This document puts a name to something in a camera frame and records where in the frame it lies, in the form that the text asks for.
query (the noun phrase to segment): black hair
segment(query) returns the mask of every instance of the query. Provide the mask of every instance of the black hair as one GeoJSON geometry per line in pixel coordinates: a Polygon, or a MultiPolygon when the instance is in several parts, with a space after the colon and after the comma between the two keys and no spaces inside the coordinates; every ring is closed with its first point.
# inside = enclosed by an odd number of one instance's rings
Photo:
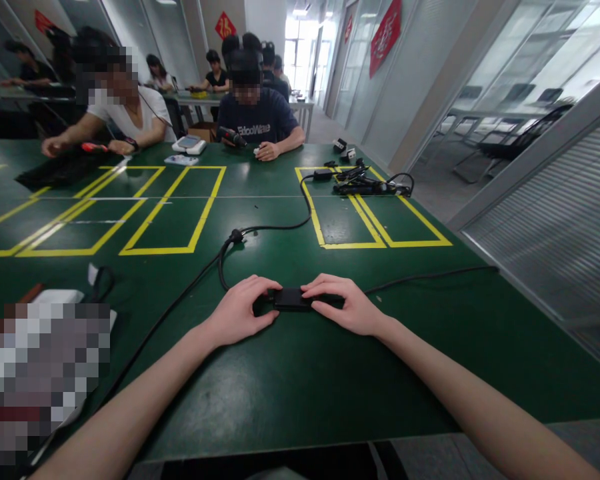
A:
{"type": "Polygon", "coordinates": [[[31,58],[35,59],[35,55],[31,51],[31,49],[28,46],[26,46],[24,43],[18,42],[16,40],[7,40],[5,42],[5,50],[7,50],[11,53],[18,53],[18,52],[28,53],[28,54],[30,54],[31,58]]]}
{"type": "Polygon", "coordinates": [[[273,42],[262,42],[262,63],[267,67],[273,65],[275,61],[275,46],[273,42]]]}
{"type": "Polygon", "coordinates": [[[220,63],[220,55],[218,55],[218,52],[216,52],[216,50],[209,50],[207,52],[207,61],[209,63],[213,63],[213,62],[220,63]]]}
{"type": "Polygon", "coordinates": [[[236,83],[256,84],[261,82],[262,76],[262,44],[258,37],[252,33],[240,39],[230,35],[222,42],[222,56],[229,72],[229,78],[236,83]]]}
{"type": "MultiPolygon", "coordinates": [[[[154,54],[150,53],[147,55],[147,65],[150,67],[155,67],[156,65],[158,67],[160,67],[159,71],[160,71],[160,78],[164,79],[167,78],[167,71],[165,70],[164,66],[162,65],[162,62],[160,62],[160,59],[158,57],[156,57],[154,54]]],[[[151,73],[151,78],[156,78],[156,74],[154,74],[153,70],[151,70],[151,68],[149,68],[149,72],[151,73]]]]}
{"type": "Polygon", "coordinates": [[[106,33],[91,27],[82,27],[71,44],[73,61],[85,71],[108,71],[111,65],[119,65],[124,70],[131,63],[126,50],[106,33]]]}

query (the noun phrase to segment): person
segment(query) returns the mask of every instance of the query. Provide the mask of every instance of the person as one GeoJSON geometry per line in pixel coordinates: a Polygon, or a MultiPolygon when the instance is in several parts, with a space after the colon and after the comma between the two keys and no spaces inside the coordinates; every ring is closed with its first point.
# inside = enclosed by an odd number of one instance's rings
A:
{"type": "MultiPolygon", "coordinates": [[[[204,82],[200,85],[192,85],[188,90],[212,90],[215,93],[222,93],[229,91],[229,77],[227,72],[220,65],[220,55],[216,50],[209,50],[207,52],[207,61],[211,67],[211,71],[208,72],[204,82]]],[[[211,107],[211,116],[213,121],[218,121],[218,107],[211,107]]]]}
{"type": "Polygon", "coordinates": [[[20,76],[0,82],[3,87],[10,85],[41,87],[57,81],[50,66],[36,60],[31,49],[24,43],[7,40],[5,50],[15,53],[22,65],[20,66],[20,76]]]}
{"type": "Polygon", "coordinates": [[[109,150],[120,155],[176,141],[162,95],[138,86],[130,59],[108,35],[82,28],[74,39],[73,55],[79,69],[92,75],[99,88],[89,94],[89,107],[80,121],[44,140],[42,153],[54,158],[68,147],[90,140],[109,120],[127,137],[109,143],[109,150]]]}
{"type": "Polygon", "coordinates": [[[280,93],[262,86],[262,45],[252,33],[231,35],[222,43],[231,92],[220,102],[218,127],[232,129],[248,143],[259,144],[256,158],[272,161],[305,142],[305,132],[280,93]]]}
{"type": "Polygon", "coordinates": [[[147,86],[155,87],[165,92],[173,91],[173,79],[165,70],[160,59],[150,53],[147,55],[147,65],[151,72],[151,79],[147,82],[147,86]]]}
{"type": "Polygon", "coordinates": [[[291,89],[289,86],[278,77],[275,76],[273,70],[275,67],[275,46],[273,42],[262,43],[262,74],[264,78],[263,85],[280,92],[280,94],[289,101],[291,89]]]}
{"type": "MultiPolygon", "coordinates": [[[[208,319],[96,412],[30,478],[123,478],[153,426],[205,358],[274,322],[279,312],[256,317],[252,306],[268,289],[281,288],[278,282],[256,275],[231,288],[208,319]]],[[[383,314],[352,280],[322,273],[302,290],[305,298],[322,294],[344,298],[342,309],[320,301],[313,301],[311,307],[396,354],[507,478],[600,479],[598,470],[548,428],[400,321],[383,314]]]]}
{"type": "Polygon", "coordinates": [[[273,74],[285,82],[289,86],[289,92],[291,92],[291,90],[293,90],[291,88],[291,82],[289,81],[289,77],[285,75],[283,68],[284,65],[282,64],[282,57],[280,55],[276,55],[273,63],[273,74]]]}

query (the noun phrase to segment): white t-shirt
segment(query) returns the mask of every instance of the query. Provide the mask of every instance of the white t-shirt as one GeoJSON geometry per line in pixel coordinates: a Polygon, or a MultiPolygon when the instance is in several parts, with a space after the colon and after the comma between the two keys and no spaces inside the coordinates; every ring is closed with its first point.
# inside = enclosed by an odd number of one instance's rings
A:
{"type": "MultiPolygon", "coordinates": [[[[140,105],[142,107],[141,129],[133,124],[124,105],[120,105],[120,100],[107,96],[105,89],[94,90],[93,96],[89,98],[87,113],[95,115],[104,122],[113,120],[118,128],[122,130],[122,133],[132,139],[136,138],[140,132],[151,130],[154,117],[162,118],[171,123],[167,104],[160,93],[146,87],[138,87],[138,92],[140,93],[140,105]]],[[[173,143],[176,140],[173,129],[167,125],[164,141],[173,143]]]]}

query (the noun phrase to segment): electronic device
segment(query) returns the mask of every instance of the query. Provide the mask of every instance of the electronic device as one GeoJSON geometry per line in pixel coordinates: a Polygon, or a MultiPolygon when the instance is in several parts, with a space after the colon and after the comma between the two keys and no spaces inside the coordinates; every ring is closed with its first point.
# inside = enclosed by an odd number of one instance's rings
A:
{"type": "Polygon", "coordinates": [[[226,127],[220,127],[218,128],[218,136],[220,138],[224,138],[228,142],[231,142],[236,147],[247,146],[247,142],[235,130],[228,129],[226,127]]]}
{"type": "Polygon", "coordinates": [[[197,158],[186,157],[184,155],[172,155],[165,158],[165,163],[171,163],[172,165],[180,165],[182,167],[192,167],[198,163],[197,158]]]}
{"type": "Polygon", "coordinates": [[[202,140],[197,135],[186,135],[186,136],[180,138],[180,140],[176,141],[171,146],[171,148],[177,152],[187,152],[187,153],[189,153],[187,150],[192,149],[193,151],[189,154],[190,155],[198,155],[207,146],[207,142],[205,142],[205,144],[203,146],[199,146],[199,143],[201,141],[204,142],[204,140],[202,140]]]}

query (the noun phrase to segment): red decoration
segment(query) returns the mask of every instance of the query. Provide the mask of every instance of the red decoration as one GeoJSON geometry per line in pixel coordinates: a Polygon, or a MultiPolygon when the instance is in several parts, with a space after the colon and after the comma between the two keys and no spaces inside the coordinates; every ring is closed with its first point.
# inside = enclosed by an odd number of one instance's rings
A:
{"type": "Polygon", "coordinates": [[[352,29],[353,29],[353,15],[350,15],[349,21],[347,22],[347,29],[345,30],[345,43],[349,41],[349,36],[351,34],[352,29]]]}
{"type": "Polygon", "coordinates": [[[400,36],[400,23],[402,16],[402,0],[393,0],[387,10],[378,31],[371,40],[371,62],[369,64],[369,78],[373,78],[376,70],[393,48],[393,44],[400,36]]]}
{"type": "Polygon", "coordinates": [[[224,40],[230,35],[236,34],[235,27],[231,23],[231,20],[229,20],[227,14],[224,12],[222,12],[222,15],[220,15],[218,23],[215,24],[215,30],[216,32],[218,32],[218,35],[220,35],[220,38],[222,38],[222,40],[224,40]]]}
{"type": "Polygon", "coordinates": [[[39,10],[35,11],[35,27],[42,32],[43,35],[47,34],[47,30],[55,25],[46,18],[39,10]]]}

